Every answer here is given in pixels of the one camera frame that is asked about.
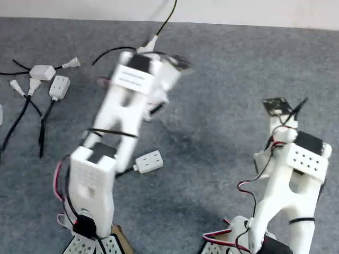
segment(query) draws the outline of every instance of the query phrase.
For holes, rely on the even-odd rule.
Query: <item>white wall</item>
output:
[[[0,16],[162,21],[174,0],[0,0]],[[178,0],[173,22],[339,30],[339,0]]]

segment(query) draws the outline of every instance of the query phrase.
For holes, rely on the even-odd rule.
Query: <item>black cable tie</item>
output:
[[[297,223],[297,222],[301,222],[301,221],[315,221],[316,219],[313,218],[313,217],[304,217],[304,218],[296,218],[296,219],[293,219],[291,221],[289,221],[289,225],[293,224],[293,223]]]

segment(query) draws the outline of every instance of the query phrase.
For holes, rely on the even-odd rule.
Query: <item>white plastic bracket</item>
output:
[[[123,254],[123,250],[118,244],[115,235],[111,235],[101,240],[107,254]],[[69,243],[63,254],[103,254],[98,241],[94,241],[76,234]]]

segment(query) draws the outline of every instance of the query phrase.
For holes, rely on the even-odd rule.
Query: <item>white robotic arm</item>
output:
[[[263,101],[270,115],[270,138],[265,149],[254,155],[258,169],[255,179],[268,177],[269,182],[254,217],[247,220],[238,216],[231,221],[227,239],[233,246],[221,243],[226,246],[220,245],[221,253],[235,254],[239,246],[240,252],[245,250],[252,254],[309,253],[315,207],[332,148],[321,139],[297,130],[296,116],[305,102],[292,110],[284,98]],[[290,188],[291,181],[298,186],[295,192]],[[291,240],[288,246],[267,232],[268,223],[279,211],[286,211],[289,218]],[[206,245],[201,253],[209,253],[208,247],[211,248]]]
[[[115,175],[124,172],[130,161],[142,120],[156,103],[167,100],[166,93],[180,77],[182,69],[169,58],[123,52],[93,128],[70,156],[63,226],[77,237],[77,253],[88,246],[104,251],[104,244],[99,248],[95,239],[109,239],[112,232]],[[101,137],[118,124],[122,137],[117,149],[101,144]],[[65,253],[74,249],[71,243]]]

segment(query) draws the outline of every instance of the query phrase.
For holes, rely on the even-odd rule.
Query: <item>plug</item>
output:
[[[23,90],[21,89],[19,83],[14,79],[10,82],[11,87],[16,90],[22,97],[25,96],[25,93],[23,92]]]
[[[71,61],[64,63],[62,65],[63,68],[69,68],[69,67],[80,67],[80,61],[77,57],[73,58]]]
[[[133,165],[133,169],[143,174],[161,168],[163,165],[164,162],[161,154],[156,150],[136,159],[136,164]]]
[[[49,81],[55,75],[55,69],[51,65],[35,65],[30,70],[30,76],[34,79]]]
[[[56,75],[51,88],[49,89],[49,95],[54,101],[63,99],[67,93],[67,90],[70,85],[70,80],[68,77]]]
[[[30,78],[30,89],[28,91],[28,95],[32,96],[34,91],[37,90],[40,85],[41,85],[40,80]]]
[[[157,39],[158,39],[157,35],[153,36],[153,38],[149,41],[149,43],[146,46],[137,49],[137,53],[154,51],[155,42],[157,41]]]

